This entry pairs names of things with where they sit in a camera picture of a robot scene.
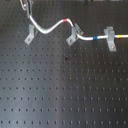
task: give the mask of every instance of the cable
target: cable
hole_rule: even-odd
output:
[[[23,8],[24,11],[26,11],[26,8],[24,7],[24,4],[23,4],[23,1],[20,0],[21,2],[21,6]],[[68,22],[71,27],[73,27],[73,24],[72,24],[72,21],[70,19],[63,19],[63,20],[60,20],[59,22],[57,22],[55,25],[53,25],[52,27],[48,28],[48,29],[44,29],[42,28],[40,25],[38,25],[36,23],[36,21],[33,19],[33,17],[30,15],[30,20],[31,22],[33,23],[33,25],[43,34],[48,34],[50,33],[51,31],[53,31],[57,26],[59,26],[61,23],[64,23],[64,22]],[[94,37],[83,37],[79,34],[77,34],[78,38],[81,39],[81,40],[86,40],[86,41],[89,41],[89,40],[98,40],[98,39],[106,39],[108,38],[107,35],[102,35],[102,36],[94,36]],[[128,38],[128,35],[115,35],[115,38]]]
[[[43,34],[48,34],[50,33],[51,31],[53,31],[57,26],[59,26],[61,23],[64,23],[64,22],[68,22],[70,23],[71,26],[73,26],[72,22],[70,19],[64,19],[64,20],[60,20],[58,23],[56,23],[55,25],[53,25],[52,27],[48,28],[48,29],[44,29],[42,28],[40,25],[38,25],[36,23],[36,21],[33,19],[33,17],[30,15],[30,20],[32,21],[33,25]]]
[[[24,11],[26,11],[26,8],[24,7],[24,4],[23,4],[23,1],[22,1],[22,0],[20,0],[20,3],[21,3],[21,6],[22,6],[22,9],[23,9]]]

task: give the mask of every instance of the wire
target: wire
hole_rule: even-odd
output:
[[[70,23],[71,26],[73,26],[72,22],[70,19],[64,19],[64,20],[60,20],[58,23],[56,23],[55,25],[53,25],[52,27],[48,28],[48,29],[44,29],[42,28],[40,25],[38,25],[36,23],[36,21],[33,19],[33,17],[30,15],[30,20],[32,21],[33,25],[43,34],[48,34],[50,33],[51,31],[53,31],[57,26],[59,26],[61,23],[64,23],[64,22],[68,22]]]
[[[24,11],[26,11],[25,5],[23,4],[23,1],[20,0],[21,6],[23,8]],[[51,31],[53,31],[57,26],[59,26],[60,24],[64,23],[64,22],[68,22],[71,27],[73,27],[72,21],[70,19],[63,19],[60,20],[59,22],[57,22],[55,25],[53,25],[52,27],[48,28],[48,29],[44,29],[42,28],[40,25],[38,25],[36,23],[36,21],[33,19],[33,17],[30,15],[30,20],[33,23],[33,25],[38,29],[38,31],[40,31],[43,34],[48,34]],[[90,41],[90,40],[98,40],[98,39],[106,39],[108,38],[107,35],[102,35],[102,36],[94,36],[94,37],[83,37],[79,34],[77,34],[78,38],[81,40],[86,40],[86,41]],[[128,38],[128,35],[115,35],[115,38]]]
[[[22,9],[23,9],[24,11],[26,11],[26,8],[24,7],[25,5],[23,4],[23,1],[22,1],[22,0],[20,0],[20,3],[21,3],[21,6],[22,6]]]

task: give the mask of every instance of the white cable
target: white cable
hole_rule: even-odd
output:
[[[128,35],[121,35],[121,38],[128,38]]]
[[[26,11],[26,8],[24,7],[24,4],[23,4],[23,1],[22,1],[22,0],[20,0],[20,3],[21,3],[21,6],[22,6],[22,9],[23,9],[24,11]]]
[[[108,38],[108,36],[107,36],[107,35],[97,36],[97,39],[106,39],[106,38]]]
[[[33,19],[33,17],[30,15],[30,20],[32,21],[32,23],[34,24],[34,26],[43,34],[48,34],[51,31],[53,31],[59,24],[63,23],[63,20],[60,20],[58,23],[56,23],[54,26],[52,26],[51,28],[48,29],[43,29],[41,26],[39,26],[36,21]],[[71,26],[73,26],[72,22],[70,19],[67,19],[67,22],[70,23]]]
[[[73,27],[72,21],[70,19],[67,19],[67,22]]]
[[[83,37],[79,34],[77,34],[78,38],[81,39],[81,40],[93,40],[93,37]]]

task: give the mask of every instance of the metal clamp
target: metal clamp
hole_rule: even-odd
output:
[[[25,39],[25,43],[29,45],[32,42],[32,40],[35,38],[37,33],[38,30],[33,25],[29,24],[29,35]]]
[[[116,52],[116,46],[114,43],[114,36],[115,36],[115,32],[113,31],[113,27],[107,27],[106,29],[104,29],[104,33],[105,35],[108,36],[107,43],[108,43],[108,48],[110,52]]]
[[[72,35],[66,40],[69,46],[71,46],[75,41],[78,40],[77,34],[83,35],[83,32],[80,27],[75,24],[75,26],[72,27]]]

